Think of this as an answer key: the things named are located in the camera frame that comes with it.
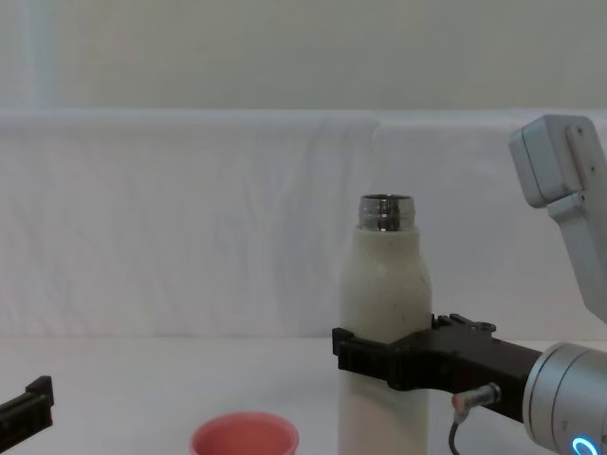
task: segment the bottle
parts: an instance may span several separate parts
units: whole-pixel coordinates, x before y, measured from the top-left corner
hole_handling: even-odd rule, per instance
[[[431,282],[414,218],[412,197],[360,199],[340,283],[340,327],[357,337],[390,343],[431,327]],[[340,455],[424,455],[428,420],[427,391],[394,391],[340,372]]]

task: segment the white table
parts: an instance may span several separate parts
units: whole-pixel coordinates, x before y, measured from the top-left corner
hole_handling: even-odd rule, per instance
[[[336,359],[327,338],[1,338],[0,361],[3,401],[40,374],[54,381],[54,427],[12,455],[184,455],[202,422],[235,410],[291,420],[301,433],[298,455],[337,453]],[[451,418],[449,396],[432,392],[432,455],[449,453]],[[485,409],[471,414],[457,444],[463,455],[549,453],[522,425]]]

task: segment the cable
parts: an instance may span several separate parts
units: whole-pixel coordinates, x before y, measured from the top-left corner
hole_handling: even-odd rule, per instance
[[[455,433],[459,428],[459,424],[457,422],[453,422],[451,425],[451,430],[449,431],[449,449],[451,450],[452,455],[460,455],[455,447]]]

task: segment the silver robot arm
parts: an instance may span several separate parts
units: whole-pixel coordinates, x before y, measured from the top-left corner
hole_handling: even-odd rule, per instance
[[[524,197],[561,228],[585,306],[607,322],[607,161],[586,117],[548,115],[510,137]],[[560,454],[607,454],[607,354],[552,346],[528,378],[524,426]]]

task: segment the black bracket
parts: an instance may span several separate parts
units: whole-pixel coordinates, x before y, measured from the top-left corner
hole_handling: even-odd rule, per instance
[[[54,404],[50,376],[41,376],[26,387],[24,394],[0,405],[0,452],[52,426],[50,408]]]
[[[333,354],[340,370],[386,381],[397,391],[459,393],[495,383],[501,400],[487,408],[522,422],[524,386],[542,353],[494,338],[495,330],[455,314],[432,316],[432,328],[389,344],[337,328]]]

